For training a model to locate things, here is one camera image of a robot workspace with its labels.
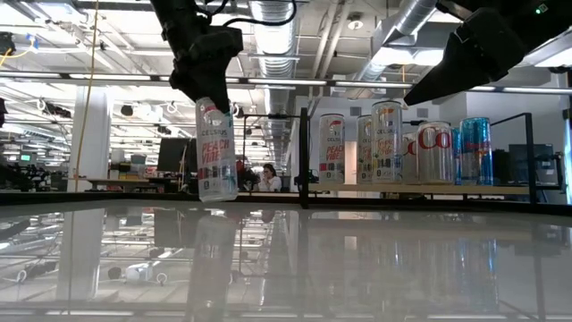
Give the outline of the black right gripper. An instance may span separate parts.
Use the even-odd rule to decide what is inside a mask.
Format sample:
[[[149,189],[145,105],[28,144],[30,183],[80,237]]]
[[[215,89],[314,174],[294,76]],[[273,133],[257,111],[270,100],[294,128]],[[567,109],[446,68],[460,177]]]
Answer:
[[[526,45],[514,24],[523,5],[457,5],[462,24],[451,32],[442,60],[404,97],[409,106],[497,81],[520,63]]]

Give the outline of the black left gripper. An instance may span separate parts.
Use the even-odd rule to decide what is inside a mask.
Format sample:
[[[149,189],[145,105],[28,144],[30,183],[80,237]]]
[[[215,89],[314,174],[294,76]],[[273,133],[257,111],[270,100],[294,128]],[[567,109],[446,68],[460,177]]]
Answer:
[[[169,82],[193,102],[210,98],[223,113],[230,111],[225,73],[243,50],[242,31],[225,26],[164,25],[164,39],[174,58]]]

